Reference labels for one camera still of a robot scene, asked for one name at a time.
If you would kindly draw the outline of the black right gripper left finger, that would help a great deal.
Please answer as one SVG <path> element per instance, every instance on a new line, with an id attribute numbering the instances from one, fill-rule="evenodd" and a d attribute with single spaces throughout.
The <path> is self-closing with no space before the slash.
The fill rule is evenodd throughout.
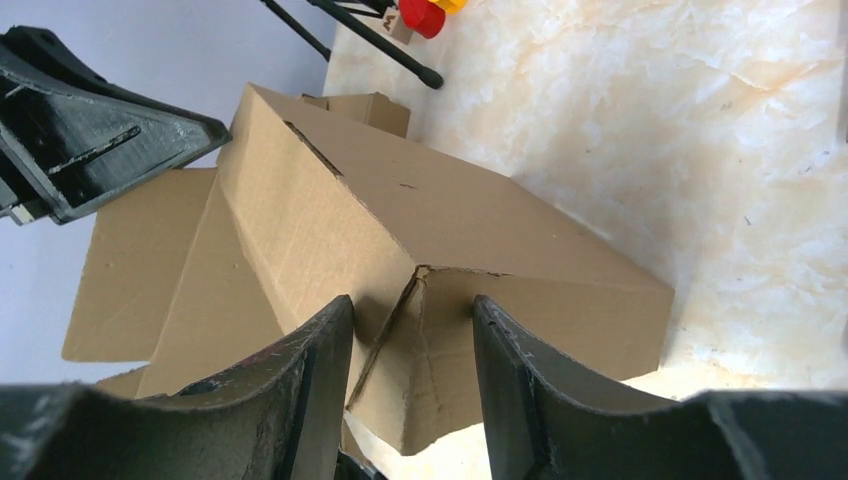
<path id="1" fill-rule="evenodd" d="M 332 479 L 354 309 L 340 295 L 292 333 L 173 395 L 82 383 L 1 389 L 5 479 Z"/>

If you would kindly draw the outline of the large cardboard box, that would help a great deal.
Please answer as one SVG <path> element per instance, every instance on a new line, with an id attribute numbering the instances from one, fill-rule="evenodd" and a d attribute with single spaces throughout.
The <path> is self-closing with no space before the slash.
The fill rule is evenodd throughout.
<path id="1" fill-rule="evenodd" d="M 605 376 L 658 367 L 672 288 L 513 180 L 256 85 L 231 132 L 97 212 L 65 360 L 172 394 L 346 294 L 346 407 L 404 455 L 482 420 L 478 295 Z"/>

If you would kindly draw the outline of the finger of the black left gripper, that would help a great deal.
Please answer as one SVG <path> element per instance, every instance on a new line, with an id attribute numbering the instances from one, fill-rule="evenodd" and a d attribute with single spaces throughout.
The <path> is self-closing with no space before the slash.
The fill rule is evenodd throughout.
<path id="1" fill-rule="evenodd" d="M 50 30 L 1 36 L 1 214 L 62 225 L 223 146 L 219 120 L 105 80 Z"/>

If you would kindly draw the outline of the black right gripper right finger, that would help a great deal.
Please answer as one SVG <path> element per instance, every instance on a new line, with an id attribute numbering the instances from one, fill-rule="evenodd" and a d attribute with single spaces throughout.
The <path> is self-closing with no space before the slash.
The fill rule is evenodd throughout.
<path id="1" fill-rule="evenodd" d="M 612 380 L 473 302 L 495 479 L 843 479 L 843 391 L 707 390 L 681 401 Z"/>

